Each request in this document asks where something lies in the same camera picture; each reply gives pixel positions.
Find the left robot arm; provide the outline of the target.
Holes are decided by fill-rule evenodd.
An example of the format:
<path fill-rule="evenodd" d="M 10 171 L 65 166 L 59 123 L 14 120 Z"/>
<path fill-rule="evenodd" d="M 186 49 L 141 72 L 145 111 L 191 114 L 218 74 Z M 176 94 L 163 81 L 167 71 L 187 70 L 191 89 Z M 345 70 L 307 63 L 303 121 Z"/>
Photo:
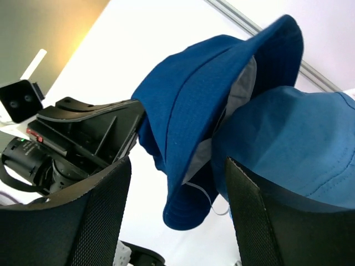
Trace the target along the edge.
<path fill-rule="evenodd" d="M 137 100 L 90 105 L 70 97 L 41 110 L 1 155 L 1 181 L 43 196 L 80 182 L 127 156 L 145 116 Z"/>

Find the dark blue bucket hat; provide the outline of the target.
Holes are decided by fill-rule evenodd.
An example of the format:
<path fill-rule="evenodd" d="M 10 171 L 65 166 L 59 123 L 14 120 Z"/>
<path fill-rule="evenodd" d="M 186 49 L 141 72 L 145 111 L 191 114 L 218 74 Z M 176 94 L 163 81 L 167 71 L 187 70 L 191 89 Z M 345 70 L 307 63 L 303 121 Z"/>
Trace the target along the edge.
<path fill-rule="evenodd" d="M 229 35 L 196 43 L 159 63 L 132 95 L 146 111 L 139 142 L 167 176 L 163 220 L 171 229 L 199 226 L 217 197 L 210 158 L 218 126 L 275 88 L 262 75 L 277 72 L 279 62 L 258 66 L 259 45 Z"/>

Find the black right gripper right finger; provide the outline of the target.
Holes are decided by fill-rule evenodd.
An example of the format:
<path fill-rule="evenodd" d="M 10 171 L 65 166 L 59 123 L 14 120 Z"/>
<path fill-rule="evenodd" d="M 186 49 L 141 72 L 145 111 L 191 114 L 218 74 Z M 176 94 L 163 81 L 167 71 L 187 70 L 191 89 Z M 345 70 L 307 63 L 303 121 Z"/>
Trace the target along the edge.
<path fill-rule="evenodd" d="M 242 265 L 354 265 L 354 210 L 315 201 L 228 157 L 227 193 Z"/>

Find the aluminium frame post left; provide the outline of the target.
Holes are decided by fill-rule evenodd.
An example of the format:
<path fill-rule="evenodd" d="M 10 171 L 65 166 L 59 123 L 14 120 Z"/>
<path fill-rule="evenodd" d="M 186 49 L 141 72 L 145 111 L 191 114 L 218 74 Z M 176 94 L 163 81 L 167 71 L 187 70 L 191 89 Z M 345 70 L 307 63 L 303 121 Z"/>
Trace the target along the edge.
<path fill-rule="evenodd" d="M 283 15 L 270 26 L 261 29 L 227 1 L 208 1 L 208 4 L 249 34 L 250 41 L 259 41 L 260 45 L 255 54 L 258 66 L 270 67 L 272 59 L 279 62 L 277 72 L 272 74 L 269 71 L 262 75 L 263 85 L 294 86 L 298 75 L 301 74 L 323 92 L 341 91 L 339 87 L 302 60 L 303 37 L 298 24 L 291 16 Z"/>

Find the light blue bucket hat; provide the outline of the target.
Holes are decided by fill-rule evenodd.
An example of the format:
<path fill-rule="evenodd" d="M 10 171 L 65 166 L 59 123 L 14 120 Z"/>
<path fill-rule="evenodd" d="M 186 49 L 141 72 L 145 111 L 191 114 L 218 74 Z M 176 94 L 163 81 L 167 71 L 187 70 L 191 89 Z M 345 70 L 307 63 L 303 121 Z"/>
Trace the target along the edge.
<path fill-rule="evenodd" d="M 238 108 L 212 139 L 217 191 L 227 197 L 225 160 L 323 203 L 354 208 L 354 98 L 271 89 Z"/>

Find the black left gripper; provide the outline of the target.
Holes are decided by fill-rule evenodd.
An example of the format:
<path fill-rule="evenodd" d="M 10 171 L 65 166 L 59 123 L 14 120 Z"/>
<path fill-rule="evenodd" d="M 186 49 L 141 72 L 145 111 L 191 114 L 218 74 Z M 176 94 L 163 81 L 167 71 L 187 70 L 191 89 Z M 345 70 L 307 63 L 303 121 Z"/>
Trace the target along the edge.
<path fill-rule="evenodd" d="M 39 111 L 26 133 L 52 159 L 61 190 L 127 156 L 139 126 L 137 100 L 93 105 L 65 97 Z"/>

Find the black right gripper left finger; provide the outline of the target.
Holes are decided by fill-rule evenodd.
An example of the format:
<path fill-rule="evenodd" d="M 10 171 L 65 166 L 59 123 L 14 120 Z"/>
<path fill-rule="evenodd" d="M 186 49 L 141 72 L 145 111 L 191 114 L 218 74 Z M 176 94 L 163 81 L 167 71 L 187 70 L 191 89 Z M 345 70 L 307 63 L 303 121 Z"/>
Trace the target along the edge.
<path fill-rule="evenodd" d="M 32 203 L 1 207 L 1 264 L 112 265 L 130 178 L 124 157 Z"/>

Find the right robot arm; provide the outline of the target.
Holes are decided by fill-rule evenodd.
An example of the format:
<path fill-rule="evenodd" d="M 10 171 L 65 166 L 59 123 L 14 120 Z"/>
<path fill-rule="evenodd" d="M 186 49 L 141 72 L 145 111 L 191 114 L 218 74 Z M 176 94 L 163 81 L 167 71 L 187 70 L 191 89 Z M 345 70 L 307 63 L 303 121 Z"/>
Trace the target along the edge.
<path fill-rule="evenodd" d="M 354 210 L 302 197 L 232 158 L 225 170 L 238 265 L 354 264 Z M 164 265 L 119 241 L 130 177 L 125 157 L 60 192 L 1 207 L 1 264 Z"/>

